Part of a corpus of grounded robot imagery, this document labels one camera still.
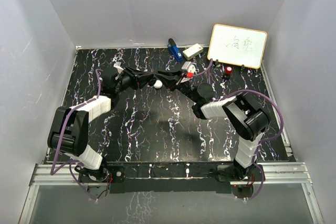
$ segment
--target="blue object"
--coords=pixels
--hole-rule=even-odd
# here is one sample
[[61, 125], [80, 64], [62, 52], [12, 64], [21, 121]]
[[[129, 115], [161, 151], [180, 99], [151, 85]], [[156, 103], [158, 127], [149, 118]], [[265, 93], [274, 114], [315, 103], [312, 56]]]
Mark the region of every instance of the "blue object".
[[168, 40], [168, 48], [177, 61], [183, 60], [182, 54], [172, 38]]

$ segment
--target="black marble table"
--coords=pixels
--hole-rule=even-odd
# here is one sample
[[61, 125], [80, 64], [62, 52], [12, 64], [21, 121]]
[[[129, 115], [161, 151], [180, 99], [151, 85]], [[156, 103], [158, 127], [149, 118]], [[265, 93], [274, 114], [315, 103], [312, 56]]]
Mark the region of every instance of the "black marble table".
[[[208, 65], [207, 48], [193, 59], [199, 71]], [[77, 52], [64, 106], [73, 106], [88, 100], [97, 92], [95, 69], [112, 68], [115, 62], [142, 71], [179, 70], [177, 62], [166, 48], [141, 49], [85, 49]], [[233, 67], [229, 80], [223, 81], [225, 66], [219, 65], [211, 72], [211, 83], [216, 97], [239, 89], [257, 90], [268, 95], [260, 69]], [[206, 82], [207, 73], [193, 79]], [[258, 98], [271, 115], [271, 124], [265, 137], [278, 131], [271, 105]], [[238, 135], [228, 119], [197, 119], [191, 109], [193, 102], [179, 91], [169, 92], [165, 87], [156, 90], [127, 89], [121, 93], [116, 108], [89, 126], [90, 146], [106, 157], [108, 162], [211, 162], [232, 161], [238, 148]], [[52, 162], [50, 150], [45, 163]], [[69, 158], [61, 155], [58, 161]], [[259, 160], [287, 161], [282, 139], [262, 144]]]

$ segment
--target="whiteboard eraser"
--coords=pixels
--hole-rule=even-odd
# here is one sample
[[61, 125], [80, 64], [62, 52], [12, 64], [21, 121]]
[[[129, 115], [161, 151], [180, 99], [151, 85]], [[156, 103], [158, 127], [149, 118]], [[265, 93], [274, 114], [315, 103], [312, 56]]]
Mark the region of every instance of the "whiteboard eraser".
[[203, 47], [201, 47], [199, 44], [195, 44], [188, 49], [185, 49], [183, 51], [183, 55], [187, 60], [191, 60], [196, 55], [199, 55], [201, 52], [203, 52]]

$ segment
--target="red object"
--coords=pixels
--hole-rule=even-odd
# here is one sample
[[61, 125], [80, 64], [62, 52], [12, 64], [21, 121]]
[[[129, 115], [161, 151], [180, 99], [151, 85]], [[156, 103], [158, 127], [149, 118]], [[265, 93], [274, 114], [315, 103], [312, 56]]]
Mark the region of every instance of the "red object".
[[231, 74], [232, 73], [232, 67], [226, 67], [225, 73], [226, 74]]

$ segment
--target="table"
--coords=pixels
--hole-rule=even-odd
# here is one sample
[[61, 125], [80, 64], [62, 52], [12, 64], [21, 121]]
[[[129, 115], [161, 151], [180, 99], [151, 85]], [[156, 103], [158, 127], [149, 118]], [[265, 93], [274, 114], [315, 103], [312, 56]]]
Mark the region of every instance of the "table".
[[[195, 57], [196, 69], [208, 65], [208, 48]], [[142, 71], [179, 70], [184, 61], [177, 62], [167, 48], [83, 49], [77, 51], [76, 60], [66, 91], [64, 106], [73, 106], [88, 100], [97, 92], [95, 69], [112, 68], [115, 62]], [[223, 81], [225, 66], [211, 72], [211, 83], [219, 98], [239, 89], [252, 89], [268, 95], [260, 69], [233, 67], [229, 80]], [[194, 82], [206, 82], [207, 73]], [[265, 137], [278, 132], [278, 124], [271, 105], [258, 98], [271, 115]], [[120, 94], [116, 108], [89, 126], [90, 146], [106, 157], [108, 162], [212, 162], [232, 161], [238, 149], [238, 135], [228, 119], [200, 120], [195, 117], [193, 102], [178, 90], [167, 91], [144, 87], [127, 89]], [[53, 161], [50, 150], [44, 160]], [[61, 155], [58, 161], [69, 159]], [[281, 137], [263, 143], [258, 154], [263, 161], [287, 161]]]

